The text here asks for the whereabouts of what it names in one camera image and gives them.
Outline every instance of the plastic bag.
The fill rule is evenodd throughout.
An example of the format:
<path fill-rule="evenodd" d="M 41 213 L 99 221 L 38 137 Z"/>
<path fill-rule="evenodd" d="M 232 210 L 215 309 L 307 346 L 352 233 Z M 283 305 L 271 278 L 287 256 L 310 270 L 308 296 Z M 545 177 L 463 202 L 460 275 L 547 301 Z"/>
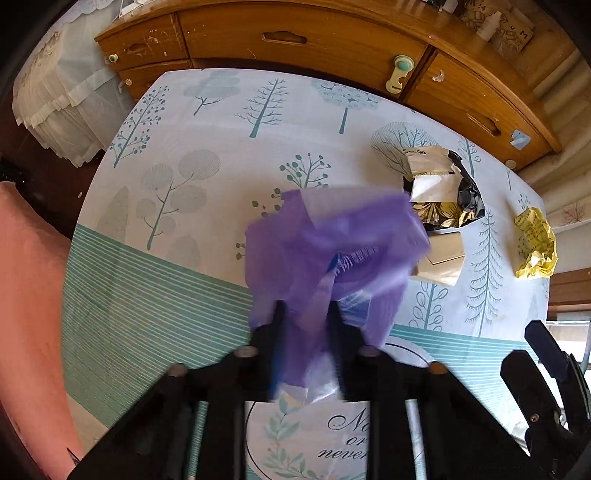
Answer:
<path fill-rule="evenodd" d="M 280 212 L 246 231 L 249 324 L 268 323 L 274 302 L 286 302 L 282 380 L 304 389 L 290 395 L 313 401 L 336 388 L 327 350 L 329 301 L 356 292 L 370 297 L 362 330 L 368 344 L 383 346 L 429 241 L 408 196 L 391 189 L 292 190 L 282 198 Z"/>

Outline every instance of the tree pattern tablecloth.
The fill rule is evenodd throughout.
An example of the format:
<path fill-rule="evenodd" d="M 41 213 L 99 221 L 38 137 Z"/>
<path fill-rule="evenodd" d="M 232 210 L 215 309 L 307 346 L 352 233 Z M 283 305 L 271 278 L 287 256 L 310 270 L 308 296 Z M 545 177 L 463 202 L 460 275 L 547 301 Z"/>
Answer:
<path fill-rule="evenodd" d="M 548 302 L 547 280 L 515 278 L 513 218 L 543 208 L 541 199 L 483 149 L 418 112 L 332 82 L 257 70 L 166 73 L 121 126 L 70 252 L 68 393 L 110 426 L 168 365 L 206 365 L 247 342 L 247 224 L 280 210 L 289 189 L 400 188 L 404 149 L 436 144 L 460 154 L 486 215 L 461 229 L 466 262 L 455 287 L 409 282 L 386 349 L 416 365 L 443 361 L 512 428 L 521 417 L 500 364 L 527 349 L 524 327 L 545 319 Z M 368 300 L 352 296 L 342 308 L 362 322 Z M 332 396 L 302 406 L 282 393 L 248 413 L 251 475 L 363 477 L 365 405 Z"/>

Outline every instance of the gold foil wrapper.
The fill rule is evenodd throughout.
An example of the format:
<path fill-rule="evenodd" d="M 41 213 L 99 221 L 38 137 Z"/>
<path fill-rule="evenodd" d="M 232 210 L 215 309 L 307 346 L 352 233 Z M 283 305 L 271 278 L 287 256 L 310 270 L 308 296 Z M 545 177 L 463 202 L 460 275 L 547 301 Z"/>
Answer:
<path fill-rule="evenodd" d="M 515 272 L 517 278 L 550 278 L 554 273 L 558 255 L 556 237 L 539 208 L 530 207 L 515 217 L 521 231 L 519 253 L 525 260 Z"/>

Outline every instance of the teal knob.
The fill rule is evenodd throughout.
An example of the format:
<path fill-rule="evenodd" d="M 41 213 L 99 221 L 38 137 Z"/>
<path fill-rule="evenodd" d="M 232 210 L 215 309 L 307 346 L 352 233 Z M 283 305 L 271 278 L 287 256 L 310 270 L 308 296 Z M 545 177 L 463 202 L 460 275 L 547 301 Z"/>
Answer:
<path fill-rule="evenodd" d="M 407 72 L 413 69 L 412 64 L 408 60 L 400 60 L 396 66 L 403 72 Z"/>

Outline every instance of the wall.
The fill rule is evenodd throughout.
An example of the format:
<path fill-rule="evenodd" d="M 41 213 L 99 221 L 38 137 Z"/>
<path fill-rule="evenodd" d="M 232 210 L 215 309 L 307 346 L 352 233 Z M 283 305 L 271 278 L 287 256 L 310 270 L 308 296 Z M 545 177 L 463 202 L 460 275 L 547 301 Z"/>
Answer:
<path fill-rule="evenodd" d="M 555 273 L 591 267 L 591 223 L 556 235 L 558 264 Z"/>

